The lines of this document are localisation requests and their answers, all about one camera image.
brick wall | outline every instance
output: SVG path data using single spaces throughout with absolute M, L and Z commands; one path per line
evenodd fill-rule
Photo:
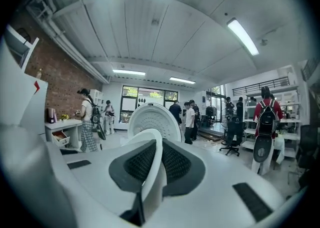
M 24 28 L 31 37 L 31 43 L 39 38 L 25 73 L 33 77 L 42 69 L 41 80 L 48 82 L 45 106 L 56 109 L 57 118 L 62 114 L 72 117 L 81 108 L 81 98 L 77 90 L 81 88 L 102 91 L 102 83 L 73 61 L 57 46 L 30 14 L 24 10 L 17 13 L 10 25 L 15 29 Z

black pants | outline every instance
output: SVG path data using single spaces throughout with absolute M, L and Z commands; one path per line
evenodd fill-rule
M 197 120 L 194 122 L 194 125 L 193 125 L 193 129 L 192 129 L 192 132 L 191 132 L 191 139 L 193 140 L 196 140 L 197 139 L 197 134 L 198 134 L 198 127 L 197 127 Z
M 192 133 L 192 128 L 186 127 L 184 132 L 184 138 L 185 138 L 184 143 L 192 144 L 191 133 Z

ceiling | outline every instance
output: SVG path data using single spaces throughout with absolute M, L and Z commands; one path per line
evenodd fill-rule
M 53 0 L 52 20 L 111 81 L 202 90 L 311 58 L 298 0 Z M 227 28 L 236 18 L 260 54 Z M 267 40 L 262 46 L 261 40 Z M 146 72 L 115 75 L 112 69 Z M 193 85 L 169 80 L 178 77 Z

ceiling light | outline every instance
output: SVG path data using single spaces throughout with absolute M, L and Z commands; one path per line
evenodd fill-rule
M 251 40 L 250 36 L 235 18 L 229 21 L 227 23 L 227 26 L 236 34 L 237 37 L 239 37 L 239 39 L 243 42 L 244 46 L 249 50 L 249 52 L 253 56 L 259 54 L 258 49 Z
M 170 80 L 175 80 L 175 81 L 184 82 L 184 83 L 188 83 L 188 84 L 195 84 L 194 81 L 189 81 L 189 80 L 184 80 L 184 79 L 174 78 L 174 77 L 171 77 Z
M 144 76 L 146 74 L 145 72 L 132 71 L 132 70 L 113 70 L 113 72 L 122 73 L 122 74 L 141 75 L 141 76 Z

chair base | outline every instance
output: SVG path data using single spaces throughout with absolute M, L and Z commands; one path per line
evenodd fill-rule
M 227 147 L 220 148 L 219 151 L 221 151 L 221 150 L 223 150 L 223 149 L 228 150 L 228 152 L 226 153 L 226 156 L 228 156 L 228 154 L 229 154 L 231 151 L 235 152 L 238 157 L 239 157 L 239 155 L 240 155 L 240 153 L 238 152 L 238 151 L 239 151 L 239 148 L 236 148 L 235 146 L 228 145 Z

